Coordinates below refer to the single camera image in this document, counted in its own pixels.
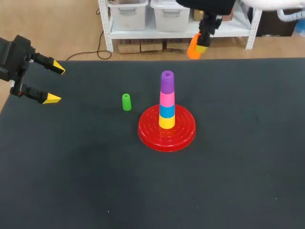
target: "blue ring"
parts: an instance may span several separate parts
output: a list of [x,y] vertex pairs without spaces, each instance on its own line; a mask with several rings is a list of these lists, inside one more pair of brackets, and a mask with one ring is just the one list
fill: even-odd
[[160,105],[160,115],[163,118],[171,118],[175,115],[175,105],[171,107],[164,107]]

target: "red round base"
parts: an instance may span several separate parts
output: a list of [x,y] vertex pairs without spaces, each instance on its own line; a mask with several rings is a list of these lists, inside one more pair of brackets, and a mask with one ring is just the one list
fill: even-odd
[[196,123],[192,114],[182,106],[175,106],[175,126],[166,130],[159,126],[160,105],[148,108],[140,117],[138,134],[149,148],[174,152],[187,147],[195,138]]

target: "wooden floor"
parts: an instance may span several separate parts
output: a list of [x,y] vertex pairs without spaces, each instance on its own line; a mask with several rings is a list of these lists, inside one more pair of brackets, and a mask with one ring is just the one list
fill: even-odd
[[[38,52],[65,60],[74,53],[97,49],[102,31],[101,18],[95,14],[97,9],[97,0],[1,0],[0,37],[12,40],[19,34],[30,39]],[[305,57],[305,38],[297,36],[257,38],[250,51],[244,49],[244,38],[214,38],[212,42],[203,59]],[[105,49],[104,40],[101,49]],[[96,54],[86,54],[73,60],[99,59]],[[114,53],[109,60],[187,60],[187,57],[173,53]],[[9,84],[0,82],[0,109],[8,94]]]

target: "plastic storage bin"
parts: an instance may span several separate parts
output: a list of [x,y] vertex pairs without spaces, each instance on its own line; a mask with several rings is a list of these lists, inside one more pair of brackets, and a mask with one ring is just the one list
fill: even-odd
[[113,4],[108,2],[113,22],[117,30],[144,30],[145,13],[148,0],[139,0],[137,4]]
[[151,0],[154,8],[157,31],[184,32],[189,23],[190,9],[179,5],[175,0]]

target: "purple cap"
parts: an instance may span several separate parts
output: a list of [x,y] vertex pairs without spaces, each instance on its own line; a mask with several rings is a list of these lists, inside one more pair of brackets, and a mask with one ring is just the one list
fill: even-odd
[[175,91],[175,78],[172,71],[165,71],[161,76],[161,92],[171,94]]

